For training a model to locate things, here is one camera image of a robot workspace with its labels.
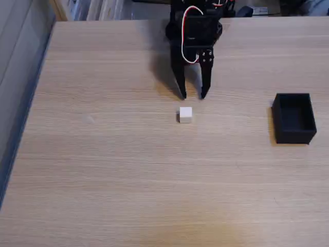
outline black box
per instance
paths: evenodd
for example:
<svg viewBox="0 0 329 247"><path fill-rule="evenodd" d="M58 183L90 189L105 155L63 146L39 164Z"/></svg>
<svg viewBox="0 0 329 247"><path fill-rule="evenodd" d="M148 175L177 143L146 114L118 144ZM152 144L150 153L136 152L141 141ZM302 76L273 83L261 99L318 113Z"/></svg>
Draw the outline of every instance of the black box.
<svg viewBox="0 0 329 247"><path fill-rule="evenodd" d="M309 144L317 133L309 94L277 94L272 113L277 143Z"/></svg>

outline floor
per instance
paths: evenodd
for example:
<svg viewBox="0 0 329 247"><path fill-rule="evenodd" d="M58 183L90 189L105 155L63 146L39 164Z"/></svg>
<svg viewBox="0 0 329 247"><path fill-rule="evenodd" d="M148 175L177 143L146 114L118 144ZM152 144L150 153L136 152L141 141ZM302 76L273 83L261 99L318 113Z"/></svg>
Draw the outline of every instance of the floor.
<svg viewBox="0 0 329 247"><path fill-rule="evenodd" d="M248 5L250 7L267 7L269 14L280 13L279 0L237 0L235 9ZM131 0L123 0L121 10L122 20L145 20L145 19L165 19L168 18L170 6L165 4L135 3Z"/></svg>

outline wooden table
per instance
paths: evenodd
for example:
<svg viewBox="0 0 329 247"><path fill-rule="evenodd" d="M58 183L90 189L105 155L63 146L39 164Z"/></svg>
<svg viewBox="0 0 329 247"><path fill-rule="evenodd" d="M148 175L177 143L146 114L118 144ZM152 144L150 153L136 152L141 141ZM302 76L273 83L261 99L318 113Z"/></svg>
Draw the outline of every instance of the wooden table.
<svg viewBox="0 0 329 247"><path fill-rule="evenodd" d="M165 22L56 24L1 247L328 245L329 18L222 23L208 96L194 67L185 101ZM311 93L309 146L275 144L277 92Z"/></svg>

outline white cube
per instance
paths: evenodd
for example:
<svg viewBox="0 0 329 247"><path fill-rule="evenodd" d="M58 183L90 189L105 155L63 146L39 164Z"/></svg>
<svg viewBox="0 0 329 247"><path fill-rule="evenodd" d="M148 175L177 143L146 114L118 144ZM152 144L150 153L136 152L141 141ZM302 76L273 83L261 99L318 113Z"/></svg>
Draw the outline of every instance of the white cube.
<svg viewBox="0 0 329 247"><path fill-rule="evenodd" d="M189 124L192 122L192 107L179 108L179 122L181 124Z"/></svg>

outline robotic arm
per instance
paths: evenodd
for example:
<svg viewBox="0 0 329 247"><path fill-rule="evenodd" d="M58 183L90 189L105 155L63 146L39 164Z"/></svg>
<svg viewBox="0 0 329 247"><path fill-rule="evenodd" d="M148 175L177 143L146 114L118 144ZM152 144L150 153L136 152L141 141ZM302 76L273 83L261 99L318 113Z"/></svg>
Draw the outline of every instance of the robotic arm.
<svg viewBox="0 0 329 247"><path fill-rule="evenodd" d="M171 68L179 90L186 99L184 66L199 63L202 72L201 99L210 88L214 61L213 46L223 27L219 20L234 0L172 0L166 36L170 41Z"/></svg>

